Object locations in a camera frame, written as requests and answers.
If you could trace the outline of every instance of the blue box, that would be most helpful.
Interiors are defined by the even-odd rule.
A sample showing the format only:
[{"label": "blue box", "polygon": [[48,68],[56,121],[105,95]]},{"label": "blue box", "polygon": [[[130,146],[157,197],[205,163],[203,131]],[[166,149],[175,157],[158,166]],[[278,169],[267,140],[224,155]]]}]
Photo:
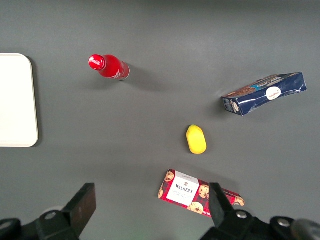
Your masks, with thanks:
[{"label": "blue box", "polygon": [[275,99],[307,90],[302,72],[270,75],[222,96],[228,112],[244,116]]}]

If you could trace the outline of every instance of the white tray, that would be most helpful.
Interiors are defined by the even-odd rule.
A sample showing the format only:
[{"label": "white tray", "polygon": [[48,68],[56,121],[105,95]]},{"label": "white tray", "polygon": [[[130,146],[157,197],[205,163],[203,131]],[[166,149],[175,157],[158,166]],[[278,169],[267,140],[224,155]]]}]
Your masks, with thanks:
[{"label": "white tray", "polygon": [[38,141],[32,66],[18,53],[0,53],[0,147]]}]

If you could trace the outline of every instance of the yellow object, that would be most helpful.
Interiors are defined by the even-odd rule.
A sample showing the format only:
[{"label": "yellow object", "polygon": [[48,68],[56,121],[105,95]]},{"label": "yellow object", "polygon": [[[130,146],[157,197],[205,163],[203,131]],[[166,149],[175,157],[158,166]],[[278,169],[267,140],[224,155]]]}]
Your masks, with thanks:
[{"label": "yellow object", "polygon": [[207,149],[204,132],[197,125],[191,125],[186,132],[190,151],[193,154],[203,154]]}]

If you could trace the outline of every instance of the red box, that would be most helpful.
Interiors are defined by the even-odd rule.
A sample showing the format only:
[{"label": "red box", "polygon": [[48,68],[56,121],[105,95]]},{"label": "red box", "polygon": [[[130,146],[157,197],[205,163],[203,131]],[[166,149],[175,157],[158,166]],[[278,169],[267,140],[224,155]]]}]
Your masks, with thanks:
[{"label": "red box", "polygon": [[[222,190],[233,206],[245,205],[245,201],[238,193],[223,188]],[[211,217],[209,195],[208,182],[169,169],[160,187],[158,197],[168,203]]]}]

